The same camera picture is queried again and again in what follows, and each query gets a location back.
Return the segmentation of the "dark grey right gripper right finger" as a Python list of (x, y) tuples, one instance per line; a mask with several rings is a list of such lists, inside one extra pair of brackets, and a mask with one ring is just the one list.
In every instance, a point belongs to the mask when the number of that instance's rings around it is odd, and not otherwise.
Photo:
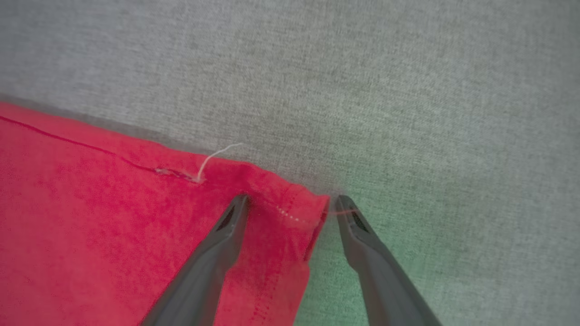
[(440, 326), (352, 198), (340, 195), (335, 206), (344, 254), (358, 274), (369, 325)]

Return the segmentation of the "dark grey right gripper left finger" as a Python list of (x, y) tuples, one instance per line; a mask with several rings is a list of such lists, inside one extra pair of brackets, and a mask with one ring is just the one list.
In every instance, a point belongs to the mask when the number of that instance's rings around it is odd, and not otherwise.
[(236, 263), (248, 221), (249, 196), (230, 202), (143, 319), (143, 326), (212, 326), (225, 276)]

